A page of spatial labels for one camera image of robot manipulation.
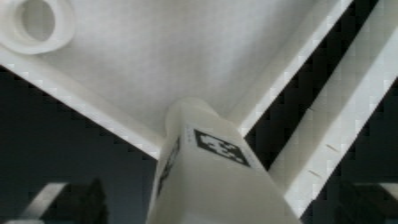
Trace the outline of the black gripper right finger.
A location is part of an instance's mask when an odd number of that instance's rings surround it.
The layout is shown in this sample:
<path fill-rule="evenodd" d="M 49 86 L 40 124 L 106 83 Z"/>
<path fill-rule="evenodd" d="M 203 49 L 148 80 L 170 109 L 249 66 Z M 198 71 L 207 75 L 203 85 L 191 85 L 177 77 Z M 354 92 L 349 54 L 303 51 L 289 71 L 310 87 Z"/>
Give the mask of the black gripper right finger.
<path fill-rule="evenodd" d="M 398 183 L 340 185 L 335 224 L 398 224 Z"/>

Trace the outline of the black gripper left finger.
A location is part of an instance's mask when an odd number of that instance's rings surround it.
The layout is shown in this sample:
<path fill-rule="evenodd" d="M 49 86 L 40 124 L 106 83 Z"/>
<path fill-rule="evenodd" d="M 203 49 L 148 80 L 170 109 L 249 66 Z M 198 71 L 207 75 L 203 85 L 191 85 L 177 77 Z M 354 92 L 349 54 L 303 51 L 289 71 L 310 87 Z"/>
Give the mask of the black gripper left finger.
<path fill-rule="evenodd" d="M 109 224 L 102 181 L 49 183 L 29 203 L 17 224 Z"/>

